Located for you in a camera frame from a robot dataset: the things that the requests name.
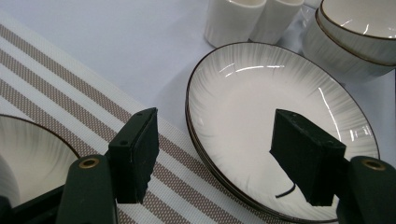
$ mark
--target white ceramic cup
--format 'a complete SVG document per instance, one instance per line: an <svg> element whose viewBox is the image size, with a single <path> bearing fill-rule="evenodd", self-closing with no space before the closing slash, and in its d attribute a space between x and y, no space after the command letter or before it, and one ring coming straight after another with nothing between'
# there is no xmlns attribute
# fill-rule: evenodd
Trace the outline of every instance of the white ceramic cup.
<svg viewBox="0 0 396 224"><path fill-rule="evenodd" d="M289 27L304 0L268 0L250 40L275 44Z"/></svg>
<svg viewBox="0 0 396 224"><path fill-rule="evenodd" d="M205 39L214 47L248 41L267 0L210 0Z"/></svg>

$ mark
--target white ceramic plate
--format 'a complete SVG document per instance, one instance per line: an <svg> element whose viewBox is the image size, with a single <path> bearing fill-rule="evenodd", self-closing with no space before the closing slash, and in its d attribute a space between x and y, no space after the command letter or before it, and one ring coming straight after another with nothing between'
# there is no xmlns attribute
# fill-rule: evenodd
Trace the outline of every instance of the white ceramic plate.
<svg viewBox="0 0 396 224"><path fill-rule="evenodd" d="M187 89L191 139L212 174L250 206L290 221L336 219L313 207L269 153L275 110L302 114L347 145L346 158L378 158L372 129L343 87L286 49L239 43L215 49L195 67Z"/></svg>
<svg viewBox="0 0 396 224"><path fill-rule="evenodd" d="M17 180L20 203L65 183L77 153L59 136L33 122L0 115L0 155Z"/></svg>

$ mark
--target white bowl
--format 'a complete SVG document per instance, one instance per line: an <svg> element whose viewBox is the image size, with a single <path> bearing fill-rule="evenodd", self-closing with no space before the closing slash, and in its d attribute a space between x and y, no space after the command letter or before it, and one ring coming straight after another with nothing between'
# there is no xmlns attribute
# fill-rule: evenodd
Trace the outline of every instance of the white bowl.
<svg viewBox="0 0 396 224"><path fill-rule="evenodd" d="M304 57L280 47L239 43L206 55L191 74L186 118L212 174L251 207L292 222L336 219L313 207L269 153L277 108L294 111L347 145L346 158L378 157L374 134L345 89Z"/></svg>
<svg viewBox="0 0 396 224"><path fill-rule="evenodd" d="M315 17L307 24L302 43L305 58L316 63L342 83L362 83L380 77L394 69L361 58L338 45L318 23Z"/></svg>
<svg viewBox="0 0 396 224"><path fill-rule="evenodd" d="M362 58L396 65L396 1L324 0L319 21L329 36Z"/></svg>
<svg viewBox="0 0 396 224"><path fill-rule="evenodd" d="M5 115L0 115L0 155L17 180L20 203L63 185L69 166L78 158L55 133Z"/></svg>

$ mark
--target striped placemat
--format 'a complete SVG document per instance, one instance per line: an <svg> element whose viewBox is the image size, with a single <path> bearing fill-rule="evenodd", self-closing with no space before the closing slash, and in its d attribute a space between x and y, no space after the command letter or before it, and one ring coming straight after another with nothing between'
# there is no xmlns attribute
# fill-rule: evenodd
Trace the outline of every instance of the striped placemat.
<svg viewBox="0 0 396 224"><path fill-rule="evenodd" d="M0 113L39 123L80 156L108 142L146 109L0 10ZM160 155L143 204L119 204L120 223L286 223L231 195L205 168L190 138L159 118Z"/></svg>

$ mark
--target white stripe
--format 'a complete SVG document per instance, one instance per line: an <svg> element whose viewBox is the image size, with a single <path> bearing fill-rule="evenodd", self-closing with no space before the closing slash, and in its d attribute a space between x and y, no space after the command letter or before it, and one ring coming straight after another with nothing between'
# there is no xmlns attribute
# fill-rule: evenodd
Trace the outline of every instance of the white stripe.
<svg viewBox="0 0 396 224"><path fill-rule="evenodd" d="M163 223L142 204L118 204L118 208L137 223Z"/></svg>
<svg viewBox="0 0 396 224"><path fill-rule="evenodd" d="M169 189L163 182L155 176L151 177L148 183L148 188L161 201L166 203L169 207L174 209L181 216L186 218L191 223L216 223L213 219L199 211L192 204L188 203L177 193Z"/></svg>
<svg viewBox="0 0 396 224"><path fill-rule="evenodd" d="M50 116L58 120L66 129L80 137L81 140L86 142L90 147L102 154L107 151L107 141L87 128L71 114L67 113L63 108L51 101L51 99L47 98L41 91L38 91L29 83L13 74L2 64L0 64L0 78L15 90L18 90L22 95L29 98L29 100L46 111Z"/></svg>
<svg viewBox="0 0 396 224"><path fill-rule="evenodd" d="M245 207L235 202L212 185L208 184L200 176L190 171L166 152L162 151L158 156L157 161L166 169L172 171L173 174L182 179L190 187L204 195L212 203L215 203L218 207L241 220L243 223L262 222L260 218L249 212Z"/></svg>
<svg viewBox="0 0 396 224"><path fill-rule="evenodd" d="M4 38L0 37L0 46L2 50L9 54L14 59L17 59L21 64L28 67L39 77L42 77L50 85L55 87L57 90L73 99L74 102L81 105L84 109L93 114L96 118L102 122L113 124L112 128L114 132L118 132L124 123L114 117L112 114L108 113L101 106L99 106L94 100L86 96L84 93L77 90L75 87L53 74L50 70L44 67L42 64L38 63L30 56L25 54L20 49L16 48L14 45L7 42Z"/></svg>
<svg viewBox="0 0 396 224"><path fill-rule="evenodd" d="M14 117L32 121L29 116L25 115L15 105L4 99L2 96L0 96L0 114L11 115Z"/></svg>

